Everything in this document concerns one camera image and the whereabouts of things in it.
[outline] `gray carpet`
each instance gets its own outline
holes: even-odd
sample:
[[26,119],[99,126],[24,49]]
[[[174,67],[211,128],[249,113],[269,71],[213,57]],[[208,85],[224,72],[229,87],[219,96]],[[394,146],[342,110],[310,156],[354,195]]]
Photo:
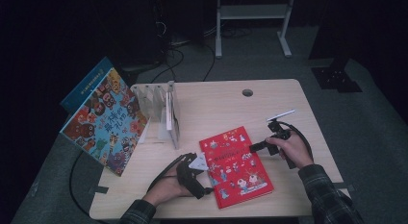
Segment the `gray carpet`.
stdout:
[[[308,61],[318,28],[289,28],[287,39],[293,56],[283,56],[278,28],[253,29],[252,34],[222,41],[223,57],[215,60],[206,81],[297,79],[303,87],[334,160],[349,188],[352,200],[367,223],[406,223],[408,220],[408,128],[373,82],[370,73],[351,60],[345,71],[363,92],[339,93],[320,89],[311,67],[330,60]],[[215,47],[215,39],[206,44]],[[213,51],[205,45],[178,47],[183,61],[173,68],[177,82],[200,82],[212,66]],[[180,61],[169,52],[168,63]],[[150,83],[165,64],[143,72],[138,83]],[[156,83],[173,80],[170,71]],[[71,199],[89,211],[101,166],[82,155],[63,137],[56,137],[38,178],[13,223],[97,223],[81,212]],[[312,223],[310,217],[300,223]]]

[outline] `book cover illustration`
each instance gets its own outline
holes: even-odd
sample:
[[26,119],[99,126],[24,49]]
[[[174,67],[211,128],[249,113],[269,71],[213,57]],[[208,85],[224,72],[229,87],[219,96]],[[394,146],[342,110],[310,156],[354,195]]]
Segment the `book cover illustration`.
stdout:
[[146,123],[138,98],[111,67],[60,133],[121,176]]
[[243,126],[199,141],[220,209],[273,191],[273,184]]

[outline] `red book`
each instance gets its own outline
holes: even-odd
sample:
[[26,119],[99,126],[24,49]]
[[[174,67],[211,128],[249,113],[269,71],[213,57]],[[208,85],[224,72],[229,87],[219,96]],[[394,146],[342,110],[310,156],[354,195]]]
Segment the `red book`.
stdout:
[[220,209],[273,191],[260,158],[243,126],[199,141]]

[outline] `person's arm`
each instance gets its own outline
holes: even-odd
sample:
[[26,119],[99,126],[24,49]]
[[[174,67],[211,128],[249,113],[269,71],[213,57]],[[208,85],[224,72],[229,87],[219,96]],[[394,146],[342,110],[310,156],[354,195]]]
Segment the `person's arm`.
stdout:
[[334,188],[321,165],[314,164],[300,136],[292,132],[287,140],[268,137],[266,142],[281,147],[299,168],[299,177],[312,203],[315,223],[364,223],[351,199]]
[[321,165],[304,166],[298,174],[312,203],[315,223],[364,223],[351,199],[334,188]]
[[145,200],[136,200],[120,217],[120,224],[148,224],[156,213],[156,207]]
[[119,224],[148,224],[156,213],[156,208],[176,197],[192,196],[177,181],[177,165],[168,170],[165,176],[147,193],[136,200],[120,217]]

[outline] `handheld controller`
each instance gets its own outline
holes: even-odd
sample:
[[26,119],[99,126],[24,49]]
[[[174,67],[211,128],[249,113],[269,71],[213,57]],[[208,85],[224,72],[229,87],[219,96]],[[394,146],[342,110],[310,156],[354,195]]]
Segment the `handheld controller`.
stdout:
[[[270,137],[277,137],[277,138],[281,138],[281,139],[286,140],[289,137],[291,137],[291,131],[296,132],[300,136],[300,138],[303,140],[303,142],[305,143],[306,148],[308,149],[309,155],[313,159],[312,149],[311,149],[310,144],[307,141],[306,137],[304,135],[302,135],[300,133],[300,131],[298,131],[293,125],[287,124],[285,122],[277,121],[277,118],[279,118],[281,116],[284,116],[286,114],[292,113],[292,112],[294,112],[294,111],[285,112],[285,113],[282,113],[280,115],[274,116],[273,118],[267,119],[267,121],[269,121],[268,128],[274,133],[274,135],[272,135]],[[289,130],[284,130],[281,127],[281,124],[285,125],[285,126],[288,126],[290,129]],[[276,145],[269,144],[265,140],[249,146],[249,149],[250,149],[251,153],[262,150],[264,148],[268,149],[269,154],[271,156],[279,153],[279,149],[278,149],[278,147]],[[284,155],[289,169],[296,168],[296,165],[294,164],[294,162],[290,158],[288,158],[286,156],[285,151],[281,150],[280,152],[282,153],[282,155]]]

